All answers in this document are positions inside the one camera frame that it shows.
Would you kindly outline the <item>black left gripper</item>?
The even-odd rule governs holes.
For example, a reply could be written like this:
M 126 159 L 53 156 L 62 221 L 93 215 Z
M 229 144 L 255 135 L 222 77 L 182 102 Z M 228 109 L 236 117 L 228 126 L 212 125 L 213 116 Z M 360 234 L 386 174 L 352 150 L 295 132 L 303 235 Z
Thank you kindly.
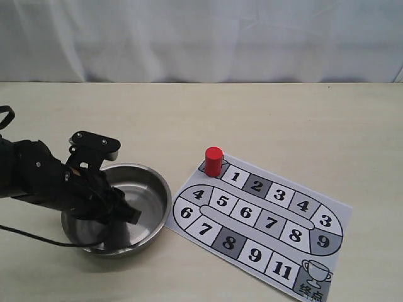
M 42 141 L 17 143 L 17 199 L 52 210 L 68 211 L 74 218 L 108 224 L 115 221 L 137 224 L 141 211 L 111 187 L 103 172 L 74 169 L 56 159 Z

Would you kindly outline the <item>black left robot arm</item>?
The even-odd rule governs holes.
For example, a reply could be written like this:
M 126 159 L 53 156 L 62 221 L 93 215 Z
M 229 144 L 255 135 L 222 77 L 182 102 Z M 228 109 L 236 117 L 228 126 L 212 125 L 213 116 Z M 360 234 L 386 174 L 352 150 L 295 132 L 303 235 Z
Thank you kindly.
M 136 224 L 142 214 L 110 185 L 104 171 L 63 163 L 40 140 L 1 139 L 1 197 L 102 224 Z

